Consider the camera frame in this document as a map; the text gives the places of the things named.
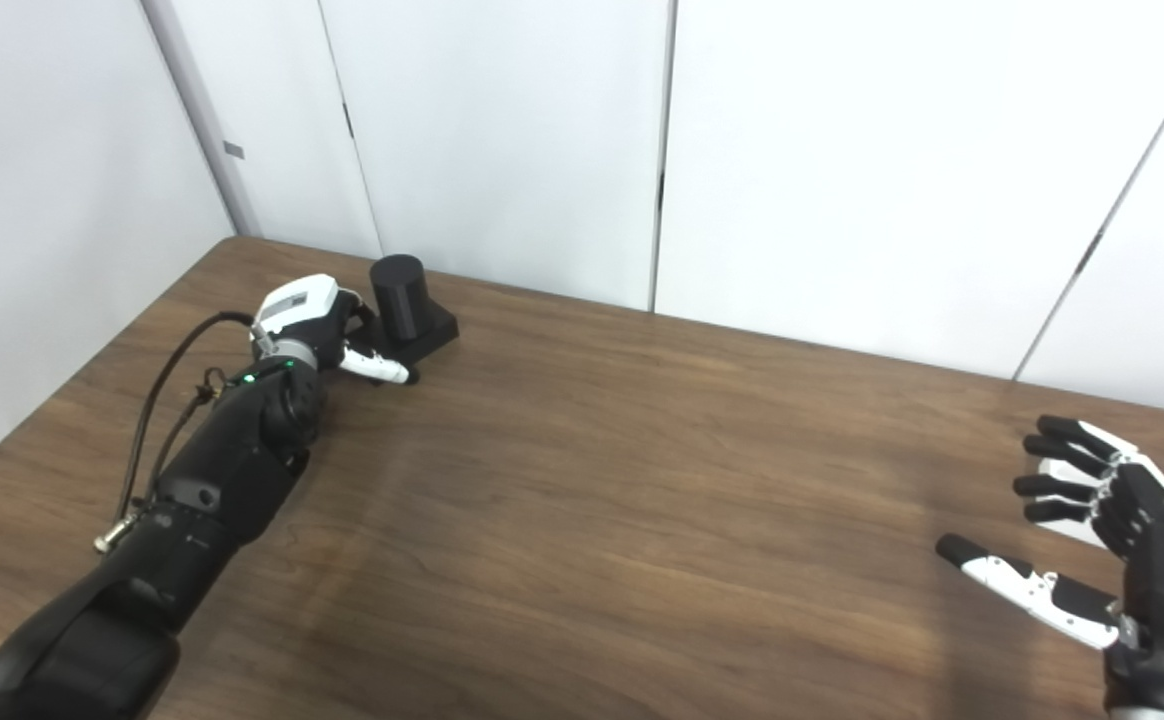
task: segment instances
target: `cable connector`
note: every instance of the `cable connector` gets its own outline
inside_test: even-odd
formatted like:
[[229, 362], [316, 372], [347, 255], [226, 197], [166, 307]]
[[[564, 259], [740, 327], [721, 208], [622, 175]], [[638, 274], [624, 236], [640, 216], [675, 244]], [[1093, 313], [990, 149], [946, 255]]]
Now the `cable connector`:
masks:
[[126, 515], [125, 519], [115, 523], [109, 530], [101, 536], [93, 539], [93, 550], [97, 550], [98, 555], [111, 555], [112, 550], [115, 550], [116, 543], [120, 539], [129, 534], [133, 526], [139, 522], [139, 513]]

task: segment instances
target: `wood grain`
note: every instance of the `wood grain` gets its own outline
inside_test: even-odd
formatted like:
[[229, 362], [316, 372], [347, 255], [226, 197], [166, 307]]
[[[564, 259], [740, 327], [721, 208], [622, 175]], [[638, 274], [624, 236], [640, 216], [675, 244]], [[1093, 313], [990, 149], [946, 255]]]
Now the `wood grain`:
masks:
[[[186, 329], [367, 261], [227, 240], [0, 445], [0, 642], [93, 564]], [[954, 530], [1100, 587], [1008, 483], [1039, 413], [1164, 411], [445, 275], [417, 387], [331, 379], [313, 466], [183, 635], [156, 717], [1101, 717], [1100, 658], [963, 579]], [[162, 436], [208, 364], [173, 376]]]

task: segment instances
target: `wire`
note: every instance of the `wire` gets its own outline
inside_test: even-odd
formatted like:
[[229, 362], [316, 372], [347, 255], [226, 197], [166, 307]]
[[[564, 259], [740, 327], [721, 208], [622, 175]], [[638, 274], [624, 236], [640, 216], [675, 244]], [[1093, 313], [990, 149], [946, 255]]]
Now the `wire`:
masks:
[[[218, 384], [218, 387], [213, 387], [213, 377], [215, 376], [221, 383]], [[165, 442], [163, 442], [163, 445], [159, 447], [159, 454], [156, 455], [156, 461], [151, 465], [151, 475], [148, 475], [147, 477], [147, 491], [142, 493], [142, 502], [149, 505], [149, 502], [154, 500], [154, 497], [156, 496], [156, 479], [159, 478], [159, 473], [165, 471], [165, 459], [169, 457], [169, 452], [172, 450], [173, 442], [178, 439], [180, 429], [185, 427], [186, 421], [194, 415], [196, 411], [200, 409], [204, 405], [208, 405], [215, 400], [217, 397], [222, 394], [222, 391], [226, 388], [226, 372], [221, 368], [204, 370], [204, 383], [196, 386], [194, 397], [190, 398], [190, 401], [186, 402], [186, 407], [183, 407], [180, 415], [173, 421], [172, 429], [170, 429], [169, 434], [165, 436]]]
[[[147, 440], [147, 425], [151, 422], [151, 413], [154, 407], [156, 407], [156, 398], [159, 397], [159, 392], [165, 387], [165, 382], [169, 376], [173, 372], [176, 365], [180, 357], [186, 354], [186, 350], [192, 345], [196, 340], [199, 338], [208, 328], [217, 323], [234, 322], [241, 323], [247, 328], [253, 328], [253, 315], [248, 313], [235, 313], [235, 311], [222, 311], [206, 320], [203, 320], [200, 325], [196, 325], [192, 332], [186, 333], [186, 337], [175, 348], [169, 359], [165, 361], [165, 365], [161, 369], [159, 375], [156, 377], [156, 382], [151, 385], [151, 392], [147, 393], [147, 400], [142, 404], [142, 411], [139, 413], [139, 425], [133, 433], [133, 447], [129, 448], [129, 466], [125, 470], [125, 485], [120, 489], [120, 504], [115, 508], [115, 519], [112, 520], [114, 523], [119, 523], [120, 520], [125, 519], [125, 512], [129, 508], [129, 500], [133, 497], [133, 484], [139, 477], [139, 461], [142, 459], [142, 443]], [[186, 423], [185, 420], [180, 421], [182, 425]]]

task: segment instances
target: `white wall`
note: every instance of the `white wall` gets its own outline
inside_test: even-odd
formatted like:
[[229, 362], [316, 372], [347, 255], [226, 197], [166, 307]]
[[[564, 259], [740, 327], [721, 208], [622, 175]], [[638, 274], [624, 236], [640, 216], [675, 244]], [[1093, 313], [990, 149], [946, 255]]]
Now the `white wall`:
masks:
[[0, 0], [0, 439], [230, 234], [137, 0]]
[[1022, 379], [1164, 407], [1164, 133]]
[[1164, 115], [1164, 3], [682, 0], [656, 311], [1010, 377]]
[[379, 258], [320, 3], [144, 5], [239, 230]]
[[386, 252], [647, 309], [668, 0], [325, 0]]

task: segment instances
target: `black base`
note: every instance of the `black base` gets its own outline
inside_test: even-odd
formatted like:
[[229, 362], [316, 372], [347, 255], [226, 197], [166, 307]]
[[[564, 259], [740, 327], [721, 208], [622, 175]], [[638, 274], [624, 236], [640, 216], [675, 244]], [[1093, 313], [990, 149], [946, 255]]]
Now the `black base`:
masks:
[[434, 300], [427, 300], [427, 305], [435, 323], [432, 325], [431, 332], [423, 334], [417, 340], [400, 342], [388, 336], [386, 328], [382, 323], [382, 315], [375, 316], [372, 322], [364, 325], [364, 327], [346, 333], [346, 340], [350, 341], [352, 350], [357, 345], [369, 345], [386, 359], [413, 369], [423, 357], [432, 355], [441, 347], [457, 340], [457, 319], [453, 316], [453, 313], [446, 311]]

